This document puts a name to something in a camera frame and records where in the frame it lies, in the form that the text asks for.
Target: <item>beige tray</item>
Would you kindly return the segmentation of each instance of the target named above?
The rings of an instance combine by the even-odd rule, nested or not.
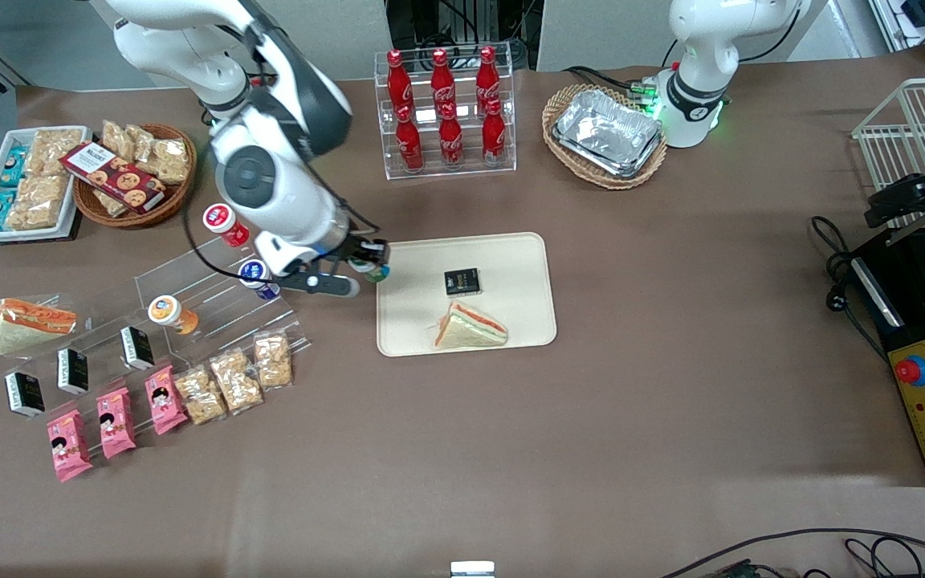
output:
[[[448,312],[445,271],[477,267],[482,292],[459,297],[509,329],[500,348],[532,348],[555,339],[555,306],[544,240],[536,233],[392,242],[390,275],[377,284],[377,348],[388,357],[489,348],[434,348]]]

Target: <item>red glass bottle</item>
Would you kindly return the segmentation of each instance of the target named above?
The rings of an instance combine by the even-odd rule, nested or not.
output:
[[[412,124],[409,109],[401,107],[396,111],[399,125],[395,129],[395,137],[399,141],[401,161],[405,162],[405,172],[415,175],[423,170],[423,151],[419,146],[419,131]]]
[[[412,80],[409,73],[401,66],[401,52],[388,51],[388,96],[392,99],[392,107],[397,110],[406,108],[409,114],[414,110],[412,101]]]
[[[502,120],[502,101],[487,101],[484,118],[484,164],[496,168],[506,157],[506,122]]]
[[[444,48],[434,48],[434,73],[430,74],[430,94],[434,96],[434,110],[438,118],[447,104],[452,105],[452,117],[455,117],[455,78],[448,70],[448,52]]]
[[[448,171],[458,171],[463,167],[463,128],[455,119],[455,102],[444,103],[441,111],[441,162]]]
[[[488,102],[499,99],[499,69],[495,68],[495,47],[480,49],[480,70],[477,70],[477,117],[484,118]]]

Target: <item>acrylic bottle rack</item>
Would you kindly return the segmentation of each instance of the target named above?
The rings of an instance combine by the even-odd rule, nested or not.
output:
[[[480,70],[480,48],[487,44],[465,44],[445,47],[448,66],[455,79],[455,105],[462,127],[462,167],[448,171],[441,162],[440,123],[434,114],[434,98],[430,94],[430,73],[434,69],[433,48],[401,51],[401,65],[409,73],[414,95],[414,122],[419,129],[423,151],[423,170],[418,174],[405,171],[395,137],[397,118],[388,95],[388,54],[374,56],[373,80],[377,94],[377,121],[381,125],[381,147],[388,180],[436,177],[467,173],[515,171],[516,169],[516,106],[513,91],[513,61],[509,43],[492,43],[495,47],[495,68],[499,71],[499,99],[502,120],[506,122],[506,154],[499,167],[487,167],[483,159],[483,120],[477,117],[477,70]]]

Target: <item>robotic arm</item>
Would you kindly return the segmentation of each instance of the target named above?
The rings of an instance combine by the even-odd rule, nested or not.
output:
[[[341,90],[255,0],[107,3],[124,16],[114,30],[121,54],[141,70],[188,85],[220,120],[210,131],[217,187],[261,228],[256,250],[275,281],[311,293],[355,295],[359,285],[337,275],[338,264],[346,260],[357,271],[383,267],[388,247],[355,233],[355,214],[308,164],[348,136],[352,109]],[[267,62],[276,82],[251,87],[245,70],[224,54],[234,45],[231,38]],[[330,271],[320,270],[324,259],[332,261]]]
[[[683,43],[679,68],[658,73],[658,120],[666,144],[679,148],[705,140],[719,102],[737,71],[734,39],[788,26],[811,0],[673,0],[669,26]]]

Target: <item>wicker basket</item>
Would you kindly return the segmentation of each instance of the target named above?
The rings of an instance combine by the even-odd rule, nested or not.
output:
[[[562,116],[566,107],[573,101],[573,97],[576,96],[578,92],[590,91],[590,89],[594,88],[605,92],[606,95],[612,96],[614,101],[621,105],[631,108],[634,106],[631,99],[628,99],[627,96],[623,96],[620,92],[613,91],[613,89],[610,88],[595,87],[593,84],[574,84],[572,87],[563,88],[548,100],[547,105],[544,105],[544,110],[540,114],[540,127],[542,128],[544,143],[547,144],[548,148],[555,154],[555,157],[558,157],[559,161],[562,161],[563,165],[566,165],[570,171],[573,171],[573,174],[588,181],[588,183],[594,183],[602,188],[611,190],[634,188],[646,180],[649,180],[649,177],[652,176],[652,174],[657,171],[658,166],[662,164],[663,158],[666,157],[665,138],[661,143],[658,143],[658,147],[656,147],[652,153],[652,157],[649,157],[649,160],[645,162],[642,169],[638,171],[638,175],[635,175],[633,179],[620,179],[610,175],[605,169],[588,161],[587,158],[583,158],[581,155],[562,146],[555,140],[554,136],[552,136],[552,125],[555,124],[556,120],[559,120],[559,117]]]
[[[177,213],[187,198],[188,189],[194,185],[195,168],[198,165],[198,155],[195,154],[195,145],[183,132],[166,124],[143,124],[142,128],[150,132],[157,139],[181,139],[184,148],[188,151],[188,178],[179,185],[166,187],[166,199],[155,209],[144,215],[128,211],[119,217],[110,217],[106,208],[99,202],[93,193],[92,186],[80,179],[74,179],[74,201],[77,208],[85,217],[99,223],[100,226],[119,228],[150,227],[169,219]]]

